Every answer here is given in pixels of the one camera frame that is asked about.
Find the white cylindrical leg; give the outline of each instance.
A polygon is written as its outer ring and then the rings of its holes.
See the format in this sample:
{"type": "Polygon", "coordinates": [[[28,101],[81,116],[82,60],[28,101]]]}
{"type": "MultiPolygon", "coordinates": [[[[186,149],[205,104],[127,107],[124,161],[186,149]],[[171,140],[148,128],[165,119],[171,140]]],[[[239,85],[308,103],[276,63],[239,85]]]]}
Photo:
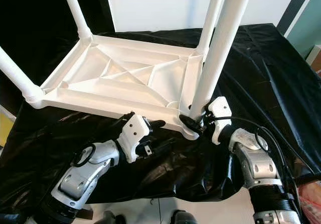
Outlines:
{"type": "Polygon", "coordinates": [[[77,28],[78,28],[78,35],[79,38],[90,38],[92,36],[92,33],[89,29],[89,27],[86,24],[85,18],[82,15],[79,3],[77,0],[67,0],[70,11],[72,13],[72,16],[74,17],[74,20],[76,22],[77,28]]]}
{"type": "Polygon", "coordinates": [[[36,86],[0,47],[0,69],[20,89],[27,102],[40,101],[44,92],[36,86]]]}
{"type": "Polygon", "coordinates": [[[220,10],[223,1],[224,0],[210,0],[205,22],[203,25],[200,42],[196,48],[197,53],[201,55],[205,55],[208,52],[214,26],[217,22],[218,16],[220,15],[220,10]]]}
{"type": "Polygon", "coordinates": [[[249,0],[225,0],[196,89],[190,117],[199,121],[210,101],[249,0]]]}

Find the teal wall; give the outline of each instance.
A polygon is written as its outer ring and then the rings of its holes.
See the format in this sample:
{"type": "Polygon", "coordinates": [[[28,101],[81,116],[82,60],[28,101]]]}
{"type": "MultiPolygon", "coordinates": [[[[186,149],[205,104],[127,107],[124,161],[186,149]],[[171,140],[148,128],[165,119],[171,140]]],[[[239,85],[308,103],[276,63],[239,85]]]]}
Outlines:
{"type": "Polygon", "coordinates": [[[321,44],[321,0],[310,0],[287,39],[304,58],[321,44]]]}

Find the black plastic sheet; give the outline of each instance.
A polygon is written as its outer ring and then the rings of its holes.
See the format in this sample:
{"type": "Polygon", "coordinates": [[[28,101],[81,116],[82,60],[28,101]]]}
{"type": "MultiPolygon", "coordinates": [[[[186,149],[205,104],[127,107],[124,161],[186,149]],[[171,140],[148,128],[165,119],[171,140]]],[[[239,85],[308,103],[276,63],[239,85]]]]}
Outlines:
{"type": "MultiPolygon", "coordinates": [[[[200,33],[188,29],[102,35],[196,47],[200,33]]],[[[43,80],[73,44],[48,64],[43,80]]],[[[213,98],[220,95],[227,98],[233,116],[275,134],[296,178],[305,182],[320,177],[321,80],[273,25],[239,28],[213,98]]],[[[88,141],[118,137],[124,122],[111,127],[113,122],[23,103],[0,157],[0,212],[32,212],[68,168],[74,152],[88,141]]],[[[188,141],[164,129],[155,130],[153,137],[155,154],[133,164],[121,156],[120,164],[101,177],[88,203],[164,196],[222,200],[243,185],[240,164],[226,143],[215,146],[205,137],[188,141]]]]}

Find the floor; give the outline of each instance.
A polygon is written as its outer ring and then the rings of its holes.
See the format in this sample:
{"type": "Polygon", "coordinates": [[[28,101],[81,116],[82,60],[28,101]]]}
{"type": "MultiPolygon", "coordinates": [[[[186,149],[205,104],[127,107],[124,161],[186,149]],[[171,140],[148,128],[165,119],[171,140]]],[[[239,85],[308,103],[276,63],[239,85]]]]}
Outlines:
{"type": "Polygon", "coordinates": [[[186,210],[194,215],[198,224],[254,223],[253,206],[245,188],[220,202],[188,202],[177,198],[138,199],[120,203],[91,204],[94,220],[76,219],[73,224],[90,224],[102,219],[105,210],[123,214],[128,224],[168,224],[173,211],[186,210]]]}

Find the white wall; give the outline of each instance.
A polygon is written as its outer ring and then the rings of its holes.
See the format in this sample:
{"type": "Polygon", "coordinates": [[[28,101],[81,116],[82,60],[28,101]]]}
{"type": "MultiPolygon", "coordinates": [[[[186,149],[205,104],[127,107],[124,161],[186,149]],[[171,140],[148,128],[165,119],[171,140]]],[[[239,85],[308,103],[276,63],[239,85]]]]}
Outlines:
{"type": "MultiPolygon", "coordinates": [[[[277,25],[290,1],[250,0],[242,25],[277,25]]],[[[209,0],[109,0],[117,32],[201,28],[208,4],[209,0]]]]}

